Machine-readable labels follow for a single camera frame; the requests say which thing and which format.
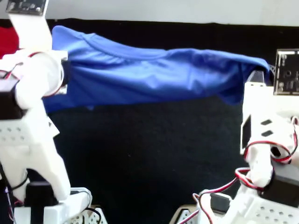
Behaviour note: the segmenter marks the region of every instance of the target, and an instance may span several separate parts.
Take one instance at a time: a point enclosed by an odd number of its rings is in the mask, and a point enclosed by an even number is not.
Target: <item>white plastic part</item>
[[[202,210],[199,217],[198,224],[210,224]],[[298,220],[298,208],[268,201],[241,186],[227,213],[213,224],[298,224]]]
[[[45,19],[48,8],[46,0],[42,16],[28,14],[8,14],[19,36],[20,49],[48,51],[52,49],[52,35]]]
[[[66,200],[59,201],[56,206],[44,208],[43,224],[63,224],[70,218],[78,217],[85,208],[90,206],[92,195],[88,189],[72,188],[72,190],[81,193],[68,196]],[[17,224],[31,224],[31,208],[15,208],[14,217]]]
[[[17,104],[28,109],[43,96],[54,94],[64,79],[61,59],[46,52],[23,60],[23,65],[14,69],[14,75],[21,77],[15,89]]]
[[[22,119],[0,121],[0,149],[0,161],[12,187],[19,185],[26,169],[31,168],[51,184],[58,200],[68,197],[70,181],[64,161],[56,151],[42,100]],[[28,181],[13,192],[21,201],[27,184]]]
[[[253,184],[261,188],[267,186],[273,173],[271,147],[265,144],[251,146],[246,161],[250,166],[250,179]]]
[[[273,87],[263,83],[245,83],[243,102],[243,123],[241,125],[240,153],[244,154],[242,146],[243,126],[248,117],[251,117],[251,137],[248,144],[256,141],[270,141],[285,146],[290,152],[295,149],[293,139],[294,124],[291,124],[291,116],[299,114],[299,96],[274,96]],[[271,180],[271,147],[274,145],[255,144],[248,150],[246,161],[251,168],[251,179],[258,187],[266,186]],[[287,156],[287,152],[278,147],[280,158]],[[292,164],[299,166],[299,152],[292,157]]]

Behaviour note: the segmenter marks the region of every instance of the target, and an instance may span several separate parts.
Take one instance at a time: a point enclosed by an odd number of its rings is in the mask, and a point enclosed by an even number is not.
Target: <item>cable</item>
[[[93,209],[93,208],[86,208],[85,210],[89,210],[89,211],[92,211],[92,212],[96,213],[96,214],[99,216],[98,224],[100,224],[101,219],[102,219],[102,216],[101,216],[101,214],[100,214],[96,209]]]
[[[291,117],[291,123],[294,126],[294,133],[293,133],[294,149],[293,149],[293,151],[291,153],[290,153],[290,151],[285,146],[283,146],[281,144],[278,144],[278,143],[275,143],[275,142],[272,142],[272,141],[255,141],[255,142],[250,143],[248,146],[246,146],[245,151],[244,151],[244,159],[246,160],[246,158],[247,158],[248,150],[249,150],[250,146],[253,146],[255,144],[268,144],[268,145],[275,145],[277,147],[280,147],[280,148],[282,148],[283,150],[285,150],[288,153],[287,156],[285,156],[283,158],[279,158],[279,159],[275,158],[273,155],[271,155],[272,159],[274,161],[276,161],[276,162],[284,162],[284,161],[290,160],[292,158],[292,156],[295,154],[295,152],[297,151],[298,144],[299,144],[298,143],[298,136],[297,136],[297,133],[296,133],[296,127],[295,127],[295,125],[297,125],[299,123],[299,118],[296,117],[296,116],[292,116]]]
[[[266,144],[266,145],[275,145],[277,147],[280,147],[282,148],[283,150],[285,150],[287,153],[288,153],[288,156],[291,155],[290,151],[283,145],[281,144],[278,144],[276,142],[273,142],[273,141],[254,141],[254,142],[251,142],[250,144],[248,144],[245,148],[245,151],[244,151],[244,159],[246,160],[247,158],[247,155],[248,155],[248,151],[249,151],[249,148],[253,145],[257,145],[257,144]]]
[[[235,170],[235,176],[236,177],[233,180],[231,180],[229,183],[223,185],[222,187],[211,189],[211,190],[204,190],[204,191],[200,192],[199,194],[195,194],[195,193],[192,194],[193,199],[195,200],[196,204],[199,205],[200,209],[205,213],[205,215],[208,218],[210,224],[213,224],[213,221],[212,221],[212,218],[211,218],[210,214],[205,210],[205,208],[203,207],[203,205],[201,203],[202,196],[204,194],[214,194],[214,193],[223,192],[223,191],[229,189],[237,180],[240,180],[240,182],[248,188],[262,190],[262,188],[256,187],[251,182],[250,179],[248,179],[244,174],[242,174],[242,173],[245,173],[245,172],[248,172],[248,171],[250,171],[250,168],[238,168],[238,169]],[[188,216],[186,219],[184,219],[183,221],[181,221],[177,224],[186,223],[187,221],[192,219],[194,216],[196,216],[198,213],[199,213],[199,210],[195,211],[190,216]]]
[[[249,172],[250,168],[238,168],[235,170],[235,176],[240,180],[240,182],[248,188],[263,190],[263,188],[255,186],[250,179],[248,179],[244,174],[244,172]]]

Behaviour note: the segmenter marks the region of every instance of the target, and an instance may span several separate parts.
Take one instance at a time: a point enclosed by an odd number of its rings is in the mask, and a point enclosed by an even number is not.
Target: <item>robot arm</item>
[[[67,60],[67,52],[51,50],[47,5],[47,0],[14,0],[7,5],[21,50],[0,60],[0,173],[24,202],[14,210],[17,224],[62,224],[92,201],[89,190],[71,188],[53,141],[59,131],[42,102],[60,89],[62,61]],[[30,183],[27,168],[48,183]]]

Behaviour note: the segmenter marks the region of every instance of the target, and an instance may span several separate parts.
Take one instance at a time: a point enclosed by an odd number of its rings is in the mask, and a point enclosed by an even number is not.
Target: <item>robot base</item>
[[[256,190],[241,186],[230,208],[213,224],[298,224],[299,209],[263,199]],[[210,224],[200,210],[197,224]]]

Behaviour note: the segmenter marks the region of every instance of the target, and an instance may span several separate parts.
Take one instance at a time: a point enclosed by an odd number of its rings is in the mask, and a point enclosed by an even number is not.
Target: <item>circuit board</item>
[[[7,13],[43,15],[47,0],[9,0]]]
[[[299,49],[277,50],[274,95],[299,95]]]

